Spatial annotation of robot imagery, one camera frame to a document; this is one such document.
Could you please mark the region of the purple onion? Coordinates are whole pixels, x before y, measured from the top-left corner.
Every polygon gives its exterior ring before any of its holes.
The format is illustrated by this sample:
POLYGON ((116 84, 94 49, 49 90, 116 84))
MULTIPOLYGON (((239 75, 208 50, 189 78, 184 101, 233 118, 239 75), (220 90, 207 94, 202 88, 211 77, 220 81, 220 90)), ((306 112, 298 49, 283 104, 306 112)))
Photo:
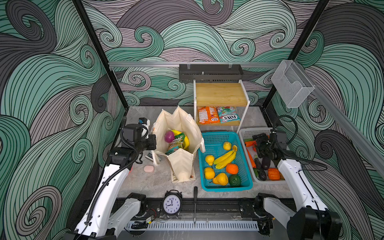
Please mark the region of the purple onion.
POLYGON ((173 131, 167 131, 164 135, 164 140, 166 143, 171 143, 175 139, 175 134, 173 131))

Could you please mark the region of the yellow green candy bag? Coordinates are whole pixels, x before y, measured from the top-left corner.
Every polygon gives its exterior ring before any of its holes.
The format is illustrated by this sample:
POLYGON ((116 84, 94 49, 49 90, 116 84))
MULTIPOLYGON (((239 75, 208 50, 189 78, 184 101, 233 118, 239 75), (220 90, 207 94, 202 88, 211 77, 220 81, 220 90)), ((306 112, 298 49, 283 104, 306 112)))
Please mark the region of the yellow green candy bag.
POLYGON ((174 140, 171 142, 171 145, 173 146, 179 146, 182 149, 185 147, 185 138, 186 135, 184 133, 180 133, 178 135, 175 135, 174 140))

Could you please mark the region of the red green candy bag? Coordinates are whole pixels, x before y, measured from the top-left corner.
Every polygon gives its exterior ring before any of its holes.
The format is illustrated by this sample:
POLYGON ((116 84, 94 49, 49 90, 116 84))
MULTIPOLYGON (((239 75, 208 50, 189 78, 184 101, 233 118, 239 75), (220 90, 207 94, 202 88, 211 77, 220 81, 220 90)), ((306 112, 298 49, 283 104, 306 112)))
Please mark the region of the red green candy bag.
POLYGON ((169 155, 171 155, 172 153, 174 153, 175 151, 177 151, 178 149, 182 149, 182 147, 180 147, 180 146, 175 146, 175 147, 169 149, 165 154, 166 154, 167 156, 169 156, 169 155))

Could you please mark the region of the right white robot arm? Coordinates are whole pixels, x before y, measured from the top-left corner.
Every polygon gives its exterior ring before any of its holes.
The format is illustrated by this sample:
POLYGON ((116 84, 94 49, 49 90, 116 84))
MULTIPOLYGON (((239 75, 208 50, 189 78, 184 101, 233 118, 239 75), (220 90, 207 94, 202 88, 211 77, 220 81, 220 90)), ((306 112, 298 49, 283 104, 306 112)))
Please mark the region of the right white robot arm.
POLYGON ((258 194, 257 209, 275 218, 287 231, 290 240, 336 240, 343 221, 320 199, 306 172, 322 172, 327 166, 298 157, 287 150, 286 136, 272 129, 270 134, 254 135, 259 157, 271 160, 284 177, 296 205, 293 211, 279 198, 258 194))

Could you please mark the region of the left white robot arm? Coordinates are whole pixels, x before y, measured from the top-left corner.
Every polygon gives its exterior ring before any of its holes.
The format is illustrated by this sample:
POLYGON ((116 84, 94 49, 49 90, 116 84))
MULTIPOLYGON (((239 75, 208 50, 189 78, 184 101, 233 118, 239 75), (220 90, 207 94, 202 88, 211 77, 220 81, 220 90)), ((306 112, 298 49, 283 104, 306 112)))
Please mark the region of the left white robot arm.
POLYGON ((156 136, 149 133, 150 121, 140 118, 137 124, 121 128, 121 143, 109 151, 102 180, 86 213, 65 240, 116 240, 128 222, 139 213, 141 200, 128 198, 112 213, 120 188, 134 163, 143 152, 156 149, 156 136))

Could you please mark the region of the orange carrot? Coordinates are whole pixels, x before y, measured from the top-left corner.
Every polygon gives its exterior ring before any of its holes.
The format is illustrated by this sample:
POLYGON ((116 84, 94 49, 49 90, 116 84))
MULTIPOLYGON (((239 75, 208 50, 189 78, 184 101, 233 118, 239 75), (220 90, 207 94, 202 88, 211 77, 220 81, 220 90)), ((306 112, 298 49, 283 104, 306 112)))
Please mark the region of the orange carrot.
POLYGON ((255 141, 247 141, 245 142, 245 146, 246 146, 246 150, 247 150, 247 153, 248 153, 248 157, 249 157, 249 160, 250 160, 250 163, 252 165, 252 167, 254 169, 256 169, 256 164, 255 164, 255 161, 254 161, 254 156, 252 155, 252 153, 254 154, 255 151, 255 141))

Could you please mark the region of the large yellow banana bunch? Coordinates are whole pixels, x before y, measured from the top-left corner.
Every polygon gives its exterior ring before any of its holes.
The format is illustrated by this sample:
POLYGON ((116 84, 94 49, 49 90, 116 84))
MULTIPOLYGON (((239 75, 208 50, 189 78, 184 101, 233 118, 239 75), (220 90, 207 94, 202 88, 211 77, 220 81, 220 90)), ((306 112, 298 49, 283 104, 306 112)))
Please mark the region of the large yellow banana bunch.
POLYGON ((177 136, 183 138, 183 144, 182 144, 183 145, 183 149, 187 150, 188 147, 190 146, 189 138, 184 133, 182 133, 180 131, 172 130, 172 132, 174 133, 175 139, 177 138, 177 136))

